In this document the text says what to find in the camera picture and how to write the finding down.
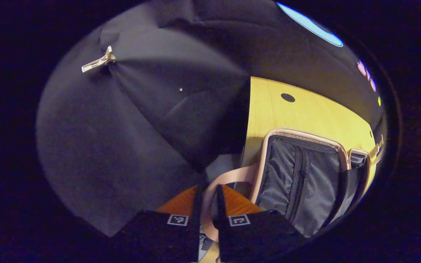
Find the black strap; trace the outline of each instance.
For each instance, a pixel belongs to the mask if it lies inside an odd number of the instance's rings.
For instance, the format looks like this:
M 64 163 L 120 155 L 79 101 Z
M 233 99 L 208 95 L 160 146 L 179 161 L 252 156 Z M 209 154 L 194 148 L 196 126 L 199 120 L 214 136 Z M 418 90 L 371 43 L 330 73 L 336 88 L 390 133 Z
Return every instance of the black strap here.
M 272 262 L 308 241 L 276 210 L 226 215 L 222 185 L 216 189 L 220 259 L 226 263 Z
M 199 185 L 190 216 L 140 211 L 110 239 L 109 249 L 131 262 L 197 262 L 203 191 Z
M 329 225 L 339 216 L 343 215 L 354 199 L 358 187 L 358 169 L 347 170 L 341 173 L 337 190 L 337 197 L 333 209 L 323 224 Z

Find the open backpack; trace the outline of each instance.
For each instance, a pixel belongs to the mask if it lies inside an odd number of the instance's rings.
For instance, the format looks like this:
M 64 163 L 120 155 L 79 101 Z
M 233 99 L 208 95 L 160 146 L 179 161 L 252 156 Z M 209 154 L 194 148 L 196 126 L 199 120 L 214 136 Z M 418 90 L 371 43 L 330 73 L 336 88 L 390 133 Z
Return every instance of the open backpack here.
M 153 0 L 47 82 L 37 146 L 75 216 L 148 262 L 263 262 L 371 186 L 381 87 L 327 28 L 271 0 Z

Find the gray fabric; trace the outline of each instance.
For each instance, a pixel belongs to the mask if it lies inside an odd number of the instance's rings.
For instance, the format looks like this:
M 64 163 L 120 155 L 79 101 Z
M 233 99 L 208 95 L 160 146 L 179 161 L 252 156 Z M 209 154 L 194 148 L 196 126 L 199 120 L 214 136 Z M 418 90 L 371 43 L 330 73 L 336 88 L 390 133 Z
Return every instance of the gray fabric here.
M 112 236 L 138 210 L 155 210 L 203 177 L 150 125 L 107 68 L 77 73 L 102 55 L 95 36 L 70 55 L 40 102 L 40 160 L 65 205 Z
M 271 136 L 256 204 L 277 210 L 304 236 L 317 233 L 334 208 L 339 154 L 325 145 Z
M 113 76 L 171 146 L 191 164 L 205 167 L 212 159 L 201 149 L 212 147 L 221 117 L 247 73 L 182 32 L 157 29 L 119 39 L 112 44 Z
M 240 155 L 219 155 L 209 166 L 206 167 L 207 182 L 211 183 L 219 175 L 231 170 L 238 169 Z

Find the black fabric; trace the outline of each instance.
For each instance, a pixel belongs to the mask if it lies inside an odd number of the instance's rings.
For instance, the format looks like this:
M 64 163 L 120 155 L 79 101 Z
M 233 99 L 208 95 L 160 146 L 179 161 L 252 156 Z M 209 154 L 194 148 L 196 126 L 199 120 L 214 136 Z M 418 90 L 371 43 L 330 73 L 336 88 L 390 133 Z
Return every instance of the black fabric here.
M 140 211 L 112 239 L 115 254 L 129 262 L 197 262 L 199 217 L 189 217 L 186 226 L 171 225 L 172 215 Z
M 339 186 L 337 188 L 337 197 L 331 215 L 324 222 L 328 225 L 332 221 L 343 215 L 347 208 L 352 204 L 352 200 L 358 191 L 358 169 L 351 169 L 341 173 Z
M 221 262 L 272 262 L 308 241 L 276 210 L 246 216 L 249 224 L 239 226 L 230 225 L 230 220 L 235 218 L 219 218 Z
M 352 169 L 357 170 L 358 173 L 357 191 L 355 192 L 351 202 L 351 204 L 355 204 L 355 202 L 363 194 L 363 190 L 365 189 L 368 180 L 368 158 L 365 155 L 352 153 L 350 155 L 350 163 Z
M 109 45 L 117 62 L 82 73 Z M 40 161 L 67 208 L 111 236 L 241 150 L 250 76 L 324 95 L 376 127 L 383 112 L 357 61 L 270 0 L 148 1 L 57 65 L 37 115 Z
M 256 205 L 279 211 L 304 236 L 312 236 L 334 207 L 340 174 L 334 148 L 271 136 Z

